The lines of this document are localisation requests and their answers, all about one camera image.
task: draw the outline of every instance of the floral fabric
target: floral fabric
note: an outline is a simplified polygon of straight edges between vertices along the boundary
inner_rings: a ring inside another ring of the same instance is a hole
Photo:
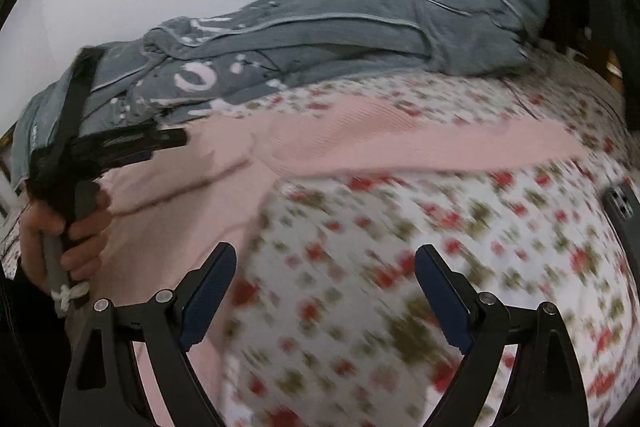
[[[553,118],[592,152],[580,163],[511,172],[372,172],[279,185],[233,296],[221,403],[228,425],[421,425],[461,360],[415,280],[415,250],[428,243],[506,304],[557,303],[592,425],[616,412],[640,377],[638,296],[599,193],[627,177],[631,140],[617,108],[587,87],[591,71],[539,51],[532,64],[513,79],[335,80],[228,111],[321,114],[340,94],[360,94],[458,125]],[[492,423],[514,354],[505,349],[479,426]]]

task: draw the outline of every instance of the pink sweater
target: pink sweater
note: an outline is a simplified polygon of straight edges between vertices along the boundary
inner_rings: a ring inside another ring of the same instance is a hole
[[[160,289],[174,288],[220,241],[236,247],[240,272],[262,202],[286,178],[403,170],[486,172],[587,155],[552,121],[424,123],[386,102],[360,96],[343,97],[319,119],[276,112],[241,120],[212,116],[189,130],[187,146],[105,176],[116,219],[103,266],[91,281],[94,299],[108,297],[116,305],[146,301]],[[190,352],[213,402],[220,389],[228,307],[225,299],[208,338]],[[82,317],[68,322],[75,337]],[[157,422],[172,425],[143,348],[138,363]]]

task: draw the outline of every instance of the black strap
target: black strap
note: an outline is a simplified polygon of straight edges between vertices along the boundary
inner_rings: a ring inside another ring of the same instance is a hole
[[[39,184],[46,185],[48,180],[53,181],[53,176],[60,165],[67,143],[78,135],[84,102],[91,93],[98,63],[105,53],[105,48],[83,48],[72,64],[71,78],[58,119],[58,129],[53,140],[53,147],[46,161],[38,170]]]

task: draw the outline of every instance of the folded gray garment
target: folded gray garment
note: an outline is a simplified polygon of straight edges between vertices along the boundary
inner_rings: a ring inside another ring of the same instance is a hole
[[[354,73],[422,68],[448,74],[513,71],[542,28],[547,0],[258,0],[238,12],[171,19],[131,42],[109,42],[80,134],[151,119],[182,123],[212,103]],[[70,71],[18,120],[12,180],[50,143]]]

